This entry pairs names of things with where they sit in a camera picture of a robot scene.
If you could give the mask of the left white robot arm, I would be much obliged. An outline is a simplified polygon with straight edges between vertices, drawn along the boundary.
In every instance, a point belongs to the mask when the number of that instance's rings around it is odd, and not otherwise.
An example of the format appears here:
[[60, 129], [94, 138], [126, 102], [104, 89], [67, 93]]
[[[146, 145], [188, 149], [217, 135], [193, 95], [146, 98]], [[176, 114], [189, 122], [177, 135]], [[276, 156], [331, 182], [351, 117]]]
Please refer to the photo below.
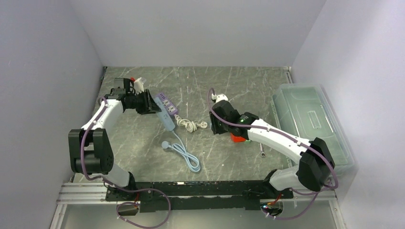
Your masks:
[[124, 200], [132, 200], [138, 188], [132, 173], [115, 163], [108, 133], [126, 110], [133, 109], [139, 115], [161, 112], [144, 87], [145, 81], [143, 77], [115, 78], [110, 92], [98, 99], [99, 109], [92, 118], [68, 134], [72, 171], [88, 181], [101, 179], [118, 188]]

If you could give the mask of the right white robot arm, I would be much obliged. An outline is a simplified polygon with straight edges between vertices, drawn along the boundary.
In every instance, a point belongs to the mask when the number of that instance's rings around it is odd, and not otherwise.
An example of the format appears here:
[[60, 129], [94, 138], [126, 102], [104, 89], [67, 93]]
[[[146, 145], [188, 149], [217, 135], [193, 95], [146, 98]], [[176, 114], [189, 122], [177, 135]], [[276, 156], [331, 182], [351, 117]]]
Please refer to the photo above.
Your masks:
[[227, 100], [215, 100], [209, 114], [214, 134], [231, 133], [261, 143], [295, 163], [293, 167], [274, 169], [266, 176], [263, 192], [267, 197], [275, 198], [289, 188], [321, 192], [339, 186], [335, 162], [323, 139], [309, 140], [289, 134], [252, 113], [240, 114]]

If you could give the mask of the red plug adapter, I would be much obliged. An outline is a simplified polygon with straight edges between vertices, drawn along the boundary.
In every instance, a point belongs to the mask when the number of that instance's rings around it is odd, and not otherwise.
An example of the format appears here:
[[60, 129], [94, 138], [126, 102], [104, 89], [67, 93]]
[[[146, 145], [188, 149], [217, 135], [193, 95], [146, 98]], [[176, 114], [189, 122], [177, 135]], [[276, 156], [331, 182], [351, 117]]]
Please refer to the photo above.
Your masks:
[[241, 142], [245, 142], [245, 141], [246, 141], [245, 138], [243, 138], [243, 137], [241, 137], [241, 136], [235, 136], [235, 135], [233, 135], [232, 133], [230, 134], [230, 138], [231, 138], [231, 140], [232, 140], [233, 142], [235, 142], [235, 143], [241, 143]]

